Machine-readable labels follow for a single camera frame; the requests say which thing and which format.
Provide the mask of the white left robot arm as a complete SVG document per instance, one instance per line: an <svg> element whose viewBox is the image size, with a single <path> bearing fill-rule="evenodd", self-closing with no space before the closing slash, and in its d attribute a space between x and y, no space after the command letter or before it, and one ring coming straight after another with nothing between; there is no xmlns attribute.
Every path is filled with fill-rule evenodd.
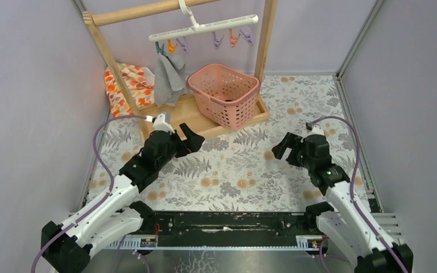
<svg viewBox="0 0 437 273"><path fill-rule="evenodd" d="M111 188L62 223L47 223L31 270L44 258L57 272L82 272L93 256L119 237L134 231L150 232L152 209L135 198L171 159L198 152L205 141L185 123L180 128L185 139L169 125L156 126L140 151L119 170Z"/></svg>

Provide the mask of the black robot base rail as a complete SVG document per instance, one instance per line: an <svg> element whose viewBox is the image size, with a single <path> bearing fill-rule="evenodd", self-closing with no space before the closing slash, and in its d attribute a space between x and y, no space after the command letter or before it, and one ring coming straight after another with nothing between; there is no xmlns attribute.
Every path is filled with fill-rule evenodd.
<svg viewBox="0 0 437 273"><path fill-rule="evenodd" d="M226 250L316 250L325 237L307 215L290 212L155 212L132 235L161 248Z"/></svg>

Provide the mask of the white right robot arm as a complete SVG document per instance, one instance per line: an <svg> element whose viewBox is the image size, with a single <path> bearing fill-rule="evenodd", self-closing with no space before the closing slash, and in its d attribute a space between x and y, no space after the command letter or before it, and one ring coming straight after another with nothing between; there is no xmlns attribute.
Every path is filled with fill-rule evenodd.
<svg viewBox="0 0 437 273"><path fill-rule="evenodd" d="M343 252L355 272L412 272L413 252L399 244L364 208L346 172L333 163L323 134L302 138L287 133L273 147L276 159L287 149L288 164L307 170L311 182L326 198L306 208L303 225L311 234L324 233Z"/></svg>

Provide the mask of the purple clothespin end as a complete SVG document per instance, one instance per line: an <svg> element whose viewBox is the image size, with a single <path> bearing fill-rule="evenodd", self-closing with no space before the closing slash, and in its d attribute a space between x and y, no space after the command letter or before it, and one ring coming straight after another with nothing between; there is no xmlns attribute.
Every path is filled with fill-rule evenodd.
<svg viewBox="0 0 437 273"><path fill-rule="evenodd" d="M245 32L241 28L239 29L240 37L243 38L244 41L247 42L249 46L253 46L253 38L252 38L252 28L251 26L248 26L248 32Z"/></svg>

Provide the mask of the pink plastic laundry basket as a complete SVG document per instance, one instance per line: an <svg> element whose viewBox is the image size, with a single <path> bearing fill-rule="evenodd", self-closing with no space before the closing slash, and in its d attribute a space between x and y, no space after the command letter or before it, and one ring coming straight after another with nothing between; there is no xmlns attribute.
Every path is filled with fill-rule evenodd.
<svg viewBox="0 0 437 273"><path fill-rule="evenodd" d="M200 113L223 127L240 129L255 116L261 82L254 76L208 64L187 78L187 86Z"/></svg>

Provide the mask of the white plastic clip hanger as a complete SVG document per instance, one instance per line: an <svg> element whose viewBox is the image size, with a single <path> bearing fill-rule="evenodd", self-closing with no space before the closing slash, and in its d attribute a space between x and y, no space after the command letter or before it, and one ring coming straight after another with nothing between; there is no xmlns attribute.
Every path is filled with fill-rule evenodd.
<svg viewBox="0 0 437 273"><path fill-rule="evenodd" d="M184 0L178 0L178 3L182 13L190 19L192 26L188 28L182 28L178 30L150 35L149 36L150 42L159 42L162 40L175 39L175 38L185 38L188 36L202 34L206 32L213 32L219 30L227 30L230 28L248 26L248 25L256 24L259 20L258 15L252 14L247 16L241 16L238 18L221 20L218 22L199 24L196 21L193 12L188 7L188 4L186 4Z"/></svg>

